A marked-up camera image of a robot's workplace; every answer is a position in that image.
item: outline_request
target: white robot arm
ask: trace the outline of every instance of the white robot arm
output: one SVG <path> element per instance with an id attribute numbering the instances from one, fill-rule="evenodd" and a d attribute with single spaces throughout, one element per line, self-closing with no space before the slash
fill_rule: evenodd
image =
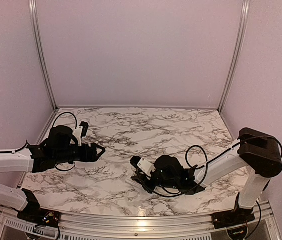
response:
<path id="1" fill-rule="evenodd" d="M 258 197 L 270 179 L 282 171 L 281 143 L 273 136 L 250 128 L 243 128 L 239 133 L 239 138 L 232 146 L 210 161 L 201 146 L 195 145 L 191 148 L 193 147 L 198 147 L 203 151 L 207 161 L 206 165 L 190 166 L 186 157 L 190 168 L 184 169 L 177 158 L 168 155 L 159 157 L 154 164 L 144 158 L 134 156 L 130 163 L 136 169 L 135 175 L 127 179 L 127 182 L 134 186 L 142 186 L 150 194 L 175 198 L 183 194 L 194 195 L 202 192 L 225 175 L 248 167 L 250 169 L 249 177 L 243 191 L 237 195 L 234 209 L 214 213 L 212 218 L 216 229 L 246 224 L 255 220 L 253 209 Z M 167 193 L 170 192 L 166 188 L 178 189 L 180 193 L 162 195 L 155 191 L 157 187 L 163 188 Z"/>
<path id="2" fill-rule="evenodd" d="M 26 143 L 17 150 L 0 150 L 0 173 L 25 172 L 41 173 L 57 168 L 58 164 L 79 162 L 96 162 L 106 151 L 96 143 L 82 143 L 89 125 L 81 122 L 74 131 L 63 125 L 53 127 L 49 137 L 40 145 Z M 0 184 L 0 205 L 13 208 L 19 212 L 18 218 L 40 224 L 48 210 L 40 208 L 34 194 L 26 189 L 15 189 Z M 54 211 L 56 220 L 49 220 L 50 227 L 59 223 L 58 212 Z"/>

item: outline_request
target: light purple wall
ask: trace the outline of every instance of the light purple wall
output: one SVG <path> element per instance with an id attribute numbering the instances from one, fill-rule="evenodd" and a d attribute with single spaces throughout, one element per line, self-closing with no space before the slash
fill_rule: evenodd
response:
<path id="1" fill-rule="evenodd" d="M 0 1 L 0 149 L 35 144 L 52 113 L 32 31 L 29 1 Z M 15 185 L 20 173 L 1 174 Z"/>
<path id="2" fill-rule="evenodd" d="M 282 0 L 253 0 L 243 50 L 223 112 L 235 137 L 243 127 L 282 142 Z M 282 174 L 266 191 L 282 233 Z"/>
<path id="3" fill-rule="evenodd" d="M 216 109 L 242 3 L 38 1 L 57 103 Z"/>

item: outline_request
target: black wire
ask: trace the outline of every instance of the black wire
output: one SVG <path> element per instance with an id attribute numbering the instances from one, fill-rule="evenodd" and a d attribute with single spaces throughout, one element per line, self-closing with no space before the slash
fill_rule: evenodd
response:
<path id="1" fill-rule="evenodd" d="M 232 146 L 232 148 L 235 148 L 236 146 L 238 146 L 238 145 L 240 145 L 240 144 L 242 144 L 242 143 L 246 143 L 247 141 L 251 141 L 251 140 L 255 140 L 255 139 L 272 139 L 272 140 L 276 141 L 277 144 L 280 146 L 280 149 L 281 149 L 280 157 L 282 158 L 282 144 L 281 144 L 281 142 L 280 142 L 278 139 L 276 139 L 274 136 L 254 136 L 254 137 L 248 138 L 248 139 L 246 139 L 246 140 L 241 140 L 240 142 L 234 144 L 234 145 Z"/>
<path id="2" fill-rule="evenodd" d="M 59 240 L 60 237 L 61 237 L 61 232 L 60 232 L 60 227 L 59 226 L 57 226 L 57 231 L 58 231 L 58 236 L 57 236 L 57 238 L 55 240 Z"/>
<path id="3" fill-rule="evenodd" d="M 202 150 L 202 152 L 205 152 L 205 150 L 203 149 L 203 147 L 199 146 L 199 145 L 193 145 L 191 147 L 189 147 L 185 153 L 185 161 L 186 161 L 186 164 L 191 168 L 193 169 L 194 167 L 197 167 L 197 166 L 191 166 L 189 161 L 188 161 L 188 154 L 190 152 L 191 149 L 194 149 L 194 148 L 199 148 Z"/>
<path id="4" fill-rule="evenodd" d="M 74 117 L 74 119 L 75 119 L 75 128 L 78 127 L 78 119 L 77 119 L 76 115 L 74 115 L 72 112 L 66 111 L 66 112 L 63 112 L 63 113 L 61 113 L 59 116 L 56 117 L 56 119 L 54 120 L 54 122 L 53 122 L 53 124 L 52 124 L 52 128 L 55 126 L 56 121 L 58 120 L 58 118 L 61 117 L 62 115 L 65 115 L 65 114 L 70 114 L 70 115 L 72 115 L 72 116 Z"/>
<path id="5" fill-rule="evenodd" d="M 259 207 L 259 210 L 260 210 L 260 218 L 259 218 L 259 221 L 257 222 L 257 225 L 255 226 L 255 228 L 253 229 L 253 231 L 245 238 L 245 239 L 248 239 L 251 237 L 252 234 L 255 233 L 255 231 L 257 230 L 257 228 L 259 227 L 260 223 L 261 223 L 261 218 L 262 218 L 262 210 L 261 210 L 261 206 L 260 204 L 258 203 L 258 201 L 256 202 L 257 206 Z"/>
<path id="6" fill-rule="evenodd" d="M 17 153 L 25 149 L 29 145 L 28 140 L 25 141 L 25 145 L 14 151 L 0 151 L 0 154 L 12 154 L 13 152 Z"/>
<path id="7" fill-rule="evenodd" d="M 276 139 L 274 136 L 254 136 L 254 137 L 251 137 L 251 138 L 248 138 L 246 140 L 242 140 L 236 144 L 234 144 L 231 148 L 228 148 L 227 150 L 225 150 L 224 152 L 222 152 L 221 154 L 219 154 L 218 156 L 216 156 L 215 158 L 213 158 L 212 160 L 208 161 L 207 162 L 207 165 L 209 165 L 210 163 L 214 162 L 215 160 L 217 160 L 218 158 L 222 157 L 224 154 L 226 154 L 227 152 L 229 152 L 231 149 L 234 149 L 235 147 L 239 146 L 240 144 L 242 143 L 246 143 L 247 141 L 251 141 L 251 140 L 255 140 L 255 139 L 263 139 L 263 138 L 266 138 L 266 139 L 273 139 L 277 142 L 277 144 L 280 146 L 280 150 L 281 150 L 281 154 L 280 154 L 280 157 L 282 158 L 282 144 L 281 142 Z M 197 167 L 196 170 L 200 170 L 200 169 L 203 169 L 205 166 L 200 166 L 200 167 Z"/>
<path id="8" fill-rule="evenodd" d="M 76 167 L 76 163 L 74 162 L 73 164 L 74 164 L 73 167 L 71 167 L 70 169 L 65 169 L 65 170 L 58 168 L 59 164 L 57 164 L 57 165 L 55 165 L 55 169 L 60 171 L 60 172 L 69 172 L 69 171 L 71 171 L 72 169 L 74 169 Z"/>
<path id="9" fill-rule="evenodd" d="M 171 194 L 171 195 L 178 195 L 180 194 L 180 191 L 178 193 L 174 193 L 174 192 L 170 192 L 168 190 L 166 190 L 164 187 L 162 187 L 163 191 L 165 191 L 167 194 Z"/>
<path id="10" fill-rule="evenodd" d="M 205 161 L 208 162 L 208 155 L 207 155 L 206 151 L 205 151 L 203 148 L 202 148 L 202 151 L 203 151 L 203 153 L 204 153 Z M 159 193 L 159 192 L 152 191 L 147 185 L 145 185 L 145 183 L 144 183 L 143 180 L 141 179 L 139 170 L 140 170 L 140 169 L 138 169 L 138 170 L 136 171 L 136 175 L 138 176 L 141 185 L 142 185 L 145 189 L 147 189 L 147 191 L 152 192 L 152 193 L 154 193 L 154 194 L 156 194 L 156 195 L 158 195 L 158 196 L 160 196 L 160 197 L 171 199 L 171 198 L 176 198 L 176 197 L 185 195 L 185 194 L 187 194 L 187 193 L 193 191 L 193 190 L 196 189 L 197 187 L 199 187 L 199 186 L 204 182 L 204 180 L 205 180 L 206 177 L 207 177 L 207 174 L 208 174 L 208 165 L 206 165 L 205 173 L 204 173 L 204 176 L 203 176 L 202 180 L 201 180 L 196 186 L 194 186 L 193 188 L 191 188 L 191 189 L 189 189 L 189 190 L 187 190 L 187 191 L 184 191 L 184 192 L 182 192 L 182 193 L 178 193 L 177 195 L 173 195 L 173 196 L 166 196 L 166 195 L 163 195 L 163 194 L 161 194 L 161 193 Z"/>

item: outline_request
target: white marble pattern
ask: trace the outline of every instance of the white marble pattern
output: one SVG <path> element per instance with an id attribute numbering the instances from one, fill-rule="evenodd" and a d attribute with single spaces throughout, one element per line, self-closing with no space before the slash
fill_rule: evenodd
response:
<path id="1" fill-rule="evenodd" d="M 75 169 L 28 173 L 23 188 L 32 190 L 42 207 L 55 210 L 111 216 L 177 216 L 233 208 L 248 173 L 239 169 L 196 195 L 163 198 L 127 184 L 132 176 L 132 156 L 155 161 L 161 155 L 177 157 L 184 167 L 185 152 L 201 145 L 209 159 L 231 143 L 230 134 L 214 110 L 163 108 L 71 108 L 78 121 L 89 123 L 85 143 L 98 143 L 106 153 L 95 163 L 78 162 Z M 71 115 L 58 125 L 74 127 Z M 192 152 L 190 162 L 203 163 L 201 152 Z"/>

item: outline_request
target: vent grille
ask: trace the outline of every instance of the vent grille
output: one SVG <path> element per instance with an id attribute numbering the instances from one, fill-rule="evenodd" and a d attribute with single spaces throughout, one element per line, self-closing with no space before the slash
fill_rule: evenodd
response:
<path id="1" fill-rule="evenodd" d="M 41 236 L 41 237 L 43 236 L 51 240 L 55 240 L 59 234 L 58 230 L 55 228 L 49 228 L 49 229 L 40 228 L 34 231 L 34 226 L 35 226 L 34 224 L 28 223 L 25 221 L 20 221 L 17 219 L 6 218 L 5 225 L 10 228 L 22 231 L 22 232 L 26 232 L 26 233 Z M 187 237 L 158 238 L 158 240 L 160 239 L 161 240 L 163 239 L 165 240 L 212 240 L 212 237 L 210 233 L 207 233 L 207 234 L 187 236 Z M 61 232 L 61 236 L 59 240 L 113 240 L 113 238 L 84 236 L 81 234 Z"/>

